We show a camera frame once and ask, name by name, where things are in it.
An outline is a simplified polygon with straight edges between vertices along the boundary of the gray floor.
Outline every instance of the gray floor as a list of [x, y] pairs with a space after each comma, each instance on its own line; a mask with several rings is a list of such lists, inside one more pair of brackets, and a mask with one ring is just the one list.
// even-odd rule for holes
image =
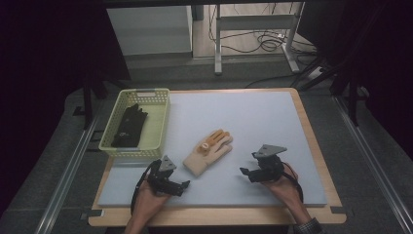
[[[166, 87], [170, 90], [243, 89], [288, 87], [293, 77], [284, 57], [226, 58], [223, 75], [214, 76], [213, 60], [186, 57], [127, 58], [134, 88]], [[355, 140], [343, 121], [337, 104], [329, 95], [327, 80], [310, 91], [300, 93], [325, 162], [346, 210], [344, 224], [325, 225], [329, 233], [405, 233], [396, 219], [389, 201], [380, 189]], [[106, 83], [110, 96], [103, 101], [94, 100], [94, 110], [102, 104], [96, 130], [104, 130], [114, 100], [120, 89]], [[50, 143], [21, 187], [13, 203], [0, 220], [0, 233], [33, 233], [55, 191], [58, 181], [82, 137], [84, 119], [73, 116], [77, 106], [83, 105], [82, 92], [67, 98], [65, 112]], [[374, 150], [409, 211], [413, 210], [413, 163], [385, 130], [374, 120], [363, 103], [358, 104], [360, 129]], [[120, 233], [122, 228], [91, 227], [85, 215], [90, 210], [107, 156], [96, 152], [97, 141], [91, 141], [83, 155], [73, 182], [59, 210], [52, 233]], [[156, 233], [210, 233], [210, 229], [154, 229]], [[251, 233], [268, 233], [256, 229]]]

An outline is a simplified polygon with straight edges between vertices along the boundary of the beige glove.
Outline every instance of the beige glove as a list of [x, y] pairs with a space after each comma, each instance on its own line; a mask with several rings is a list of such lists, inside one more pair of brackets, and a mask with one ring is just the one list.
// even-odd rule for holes
[[230, 133], [222, 130], [212, 132], [201, 140], [183, 164], [195, 175], [200, 176], [209, 165], [232, 150]]

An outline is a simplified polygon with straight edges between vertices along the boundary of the yellow-green plastic basket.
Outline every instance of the yellow-green plastic basket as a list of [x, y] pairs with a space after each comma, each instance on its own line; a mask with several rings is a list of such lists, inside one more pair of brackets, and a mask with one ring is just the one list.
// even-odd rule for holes
[[[143, 124], [139, 145], [132, 148], [112, 147], [125, 110], [139, 104], [148, 116]], [[169, 117], [168, 89], [133, 89], [122, 90], [116, 100], [106, 129], [99, 144], [99, 149], [112, 157], [161, 158], [164, 153], [165, 136]]]

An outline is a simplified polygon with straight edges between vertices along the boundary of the white wall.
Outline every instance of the white wall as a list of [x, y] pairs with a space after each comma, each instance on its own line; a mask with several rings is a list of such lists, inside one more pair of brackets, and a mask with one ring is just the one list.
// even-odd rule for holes
[[192, 51], [189, 6], [108, 9], [124, 56]]

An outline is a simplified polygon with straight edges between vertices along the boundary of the white metal stand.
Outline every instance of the white metal stand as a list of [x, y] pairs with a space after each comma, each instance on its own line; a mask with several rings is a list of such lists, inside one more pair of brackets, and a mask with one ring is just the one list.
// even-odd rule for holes
[[270, 16], [229, 16], [221, 17], [220, 5], [216, 5], [216, 41], [215, 41], [215, 74], [222, 74], [221, 31], [257, 30], [257, 29], [289, 29], [288, 38], [282, 43], [282, 50], [293, 73], [298, 73], [297, 62], [291, 53], [291, 43], [301, 17], [303, 2], [300, 2], [293, 15]]

